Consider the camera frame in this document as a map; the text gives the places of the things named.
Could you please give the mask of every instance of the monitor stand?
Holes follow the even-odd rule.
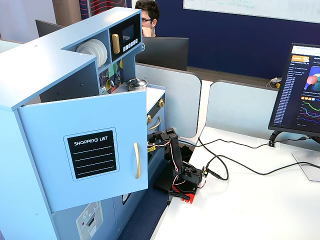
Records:
[[[292,155],[298,163],[308,162],[320,167],[320,152],[318,151],[293,151]],[[319,168],[307,164],[299,164],[299,166],[309,181],[320,182]]]

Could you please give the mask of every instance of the black chalkboard label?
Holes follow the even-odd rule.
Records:
[[[117,170],[112,130],[68,137],[76,179]]]

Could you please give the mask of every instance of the stacked plates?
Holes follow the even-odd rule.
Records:
[[[89,41],[82,43],[80,46],[78,46],[76,51],[78,53],[96,56],[98,68],[105,64],[108,58],[106,46],[98,39],[90,39]]]

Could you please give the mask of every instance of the metal pot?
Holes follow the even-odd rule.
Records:
[[[146,90],[148,81],[146,79],[134,78],[127,82],[129,91],[141,91]]]

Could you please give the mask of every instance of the shopping list sign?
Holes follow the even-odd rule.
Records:
[[[74,180],[117,171],[114,128],[64,137]]]

